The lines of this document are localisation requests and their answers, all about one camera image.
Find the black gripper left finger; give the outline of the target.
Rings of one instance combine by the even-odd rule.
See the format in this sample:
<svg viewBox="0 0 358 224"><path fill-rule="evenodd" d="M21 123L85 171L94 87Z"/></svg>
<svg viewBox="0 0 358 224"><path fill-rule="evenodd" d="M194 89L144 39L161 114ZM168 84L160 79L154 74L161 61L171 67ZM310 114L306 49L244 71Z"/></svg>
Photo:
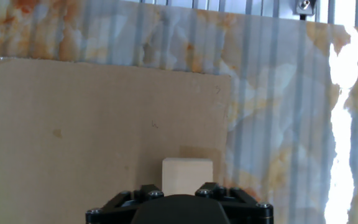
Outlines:
<svg viewBox="0 0 358 224"><path fill-rule="evenodd" d="M88 210L85 213L85 223L130 223L143 203L162 197L163 191L154 184L142 185L138 190L124 190L101 208Z"/></svg>

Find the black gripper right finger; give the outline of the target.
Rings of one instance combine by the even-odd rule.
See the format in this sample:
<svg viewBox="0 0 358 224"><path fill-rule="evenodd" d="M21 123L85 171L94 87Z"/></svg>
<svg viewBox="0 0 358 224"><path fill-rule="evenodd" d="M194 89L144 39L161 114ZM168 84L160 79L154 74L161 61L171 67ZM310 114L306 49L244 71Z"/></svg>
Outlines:
<svg viewBox="0 0 358 224"><path fill-rule="evenodd" d="M239 187L224 187L205 182L195 196L211 199L219 206L219 214L229 223L273 224L273 205L258 202Z"/></svg>

